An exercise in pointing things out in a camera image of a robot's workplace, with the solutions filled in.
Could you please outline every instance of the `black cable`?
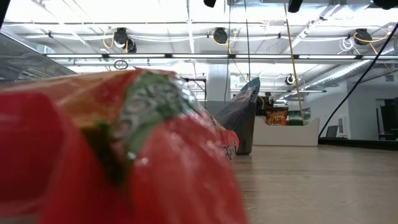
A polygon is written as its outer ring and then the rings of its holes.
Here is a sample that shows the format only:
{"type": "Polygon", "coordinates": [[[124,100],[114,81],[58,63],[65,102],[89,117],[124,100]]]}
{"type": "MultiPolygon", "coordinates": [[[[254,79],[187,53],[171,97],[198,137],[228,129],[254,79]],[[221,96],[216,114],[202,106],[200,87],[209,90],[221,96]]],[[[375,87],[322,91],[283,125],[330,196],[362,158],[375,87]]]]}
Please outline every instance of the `black cable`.
{"type": "Polygon", "coordinates": [[[229,83],[229,81],[228,81],[228,72],[229,72],[229,37],[231,36],[231,1],[232,0],[229,0],[229,21],[228,21],[228,40],[227,40],[227,43],[228,43],[228,45],[227,45],[227,49],[226,49],[226,51],[227,51],[227,59],[226,59],[226,80],[225,80],[225,92],[224,92],[224,106],[225,106],[225,104],[226,104],[226,91],[227,91],[227,89],[228,89],[228,83],[229,83]]]}
{"type": "Polygon", "coordinates": [[[322,132],[325,130],[325,128],[328,126],[329,121],[331,120],[331,118],[333,117],[333,115],[335,115],[335,113],[337,112],[337,110],[340,108],[340,106],[343,105],[343,103],[348,99],[348,97],[352,94],[352,92],[355,90],[355,88],[359,85],[359,83],[362,81],[362,79],[365,77],[366,74],[368,74],[368,72],[370,71],[370,69],[372,69],[373,65],[376,63],[376,61],[379,59],[381,53],[383,52],[383,50],[386,48],[387,44],[390,42],[392,36],[394,35],[394,33],[396,32],[398,28],[398,22],[396,23],[396,26],[394,27],[394,29],[392,30],[390,36],[387,38],[386,42],[384,43],[384,45],[381,47],[379,53],[376,55],[376,57],[374,58],[374,60],[372,61],[372,63],[370,64],[369,68],[366,69],[366,71],[363,73],[363,75],[361,76],[361,78],[359,78],[359,80],[355,83],[354,87],[349,91],[349,93],[347,94],[347,96],[343,99],[343,101],[337,106],[337,108],[333,111],[333,113],[330,115],[328,121],[325,123],[325,125],[323,126],[321,132],[318,135],[318,138],[321,137],[322,132]]]}
{"type": "Polygon", "coordinates": [[[250,82],[251,81],[251,72],[250,72],[249,24],[248,24],[248,12],[246,10],[246,0],[244,0],[244,13],[246,14],[246,36],[248,37],[249,82],[250,82]]]}

